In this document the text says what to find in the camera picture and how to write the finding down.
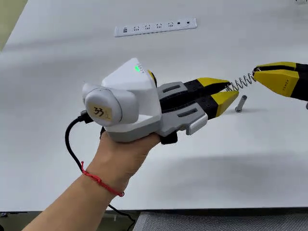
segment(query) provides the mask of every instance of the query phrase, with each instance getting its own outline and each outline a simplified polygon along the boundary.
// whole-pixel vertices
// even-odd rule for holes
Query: green indicator light
[[[135,66],[135,70],[138,71],[138,72],[140,72],[140,69],[139,69],[138,66]]]

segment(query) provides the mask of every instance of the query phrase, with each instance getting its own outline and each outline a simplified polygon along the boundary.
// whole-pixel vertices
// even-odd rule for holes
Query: hand
[[[119,192],[127,187],[129,179],[143,164],[149,151],[160,142],[155,133],[130,143],[114,142],[104,132],[96,155],[87,171]]]

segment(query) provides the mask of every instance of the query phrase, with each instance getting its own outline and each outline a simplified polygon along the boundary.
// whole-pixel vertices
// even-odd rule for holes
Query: power cord
[[[72,156],[72,158],[75,160],[76,164],[78,165],[78,168],[80,169],[80,171],[82,172],[81,170],[81,163],[80,161],[78,160],[78,158],[76,157],[75,153],[73,152],[72,148],[71,148],[71,145],[69,143],[69,133],[71,132],[71,129],[74,125],[76,125],[77,123],[79,122],[85,122],[86,124],[88,123],[91,123],[93,122],[93,120],[91,119],[91,117],[89,116],[89,114],[87,113],[86,110],[82,111],[80,113],[80,116],[78,116],[76,119],[74,119],[66,128],[66,131],[65,131],[65,145],[66,145],[66,148],[68,150],[68,152],[70,153],[70,155]],[[132,224],[128,227],[127,231],[129,231],[129,229],[135,224],[136,220],[133,219],[131,217],[130,214],[128,213],[124,213],[124,212],[121,212],[119,210],[117,210],[115,207],[113,207],[112,205],[108,205],[109,208],[111,208],[113,211],[115,211],[117,214],[120,214],[120,215],[123,215],[123,216],[126,216],[128,217],[131,221],[132,221]]]

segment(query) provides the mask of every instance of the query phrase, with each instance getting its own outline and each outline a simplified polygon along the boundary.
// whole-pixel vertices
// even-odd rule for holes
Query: electrical outlet
[[[193,28],[197,28],[196,18],[181,18],[177,20],[170,20],[167,22],[139,23],[128,26],[116,26],[115,37],[166,32],[173,30],[185,30]]]

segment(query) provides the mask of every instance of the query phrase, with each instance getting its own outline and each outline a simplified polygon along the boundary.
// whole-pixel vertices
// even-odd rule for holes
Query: spring
[[[239,81],[235,80],[234,83],[230,82],[230,85],[226,87],[226,91],[239,90],[240,88],[243,89],[244,86],[247,87],[248,84],[253,84],[253,81],[256,82],[252,74],[248,73],[247,76],[244,75],[243,78],[240,77]]]

